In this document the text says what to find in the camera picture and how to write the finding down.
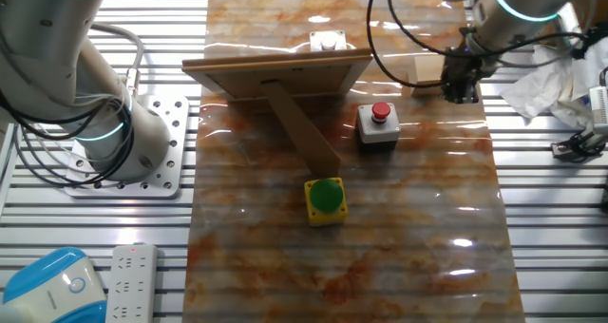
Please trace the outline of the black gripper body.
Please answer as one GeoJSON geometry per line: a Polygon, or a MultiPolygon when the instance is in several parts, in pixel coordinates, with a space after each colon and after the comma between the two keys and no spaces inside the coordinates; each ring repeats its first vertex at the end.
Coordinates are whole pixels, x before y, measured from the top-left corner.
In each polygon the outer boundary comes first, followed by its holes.
{"type": "Polygon", "coordinates": [[[444,60],[441,80],[443,91],[472,91],[483,59],[469,52],[450,51],[444,60]]]}

